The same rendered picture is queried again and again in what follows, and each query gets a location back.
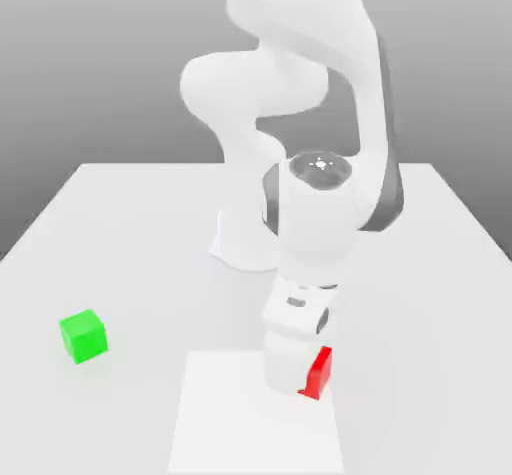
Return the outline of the small green cube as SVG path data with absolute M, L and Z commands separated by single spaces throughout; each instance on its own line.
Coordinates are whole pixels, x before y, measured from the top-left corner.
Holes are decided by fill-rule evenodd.
M 91 309 L 60 320 L 59 328 L 65 348 L 76 364 L 108 351 L 105 326 Z

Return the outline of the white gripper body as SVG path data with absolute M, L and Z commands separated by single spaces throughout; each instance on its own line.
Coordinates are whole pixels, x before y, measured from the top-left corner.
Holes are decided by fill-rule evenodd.
M 267 331 L 264 337 L 264 369 L 269 387 L 289 395 L 304 389 L 320 349 L 319 341 L 304 341 Z

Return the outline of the small red cube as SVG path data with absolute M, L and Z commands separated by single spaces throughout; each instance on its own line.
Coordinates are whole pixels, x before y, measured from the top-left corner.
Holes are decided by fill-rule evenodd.
M 330 379 L 332 367 L 332 348 L 323 346 L 312 363 L 305 386 L 298 393 L 319 400 Z

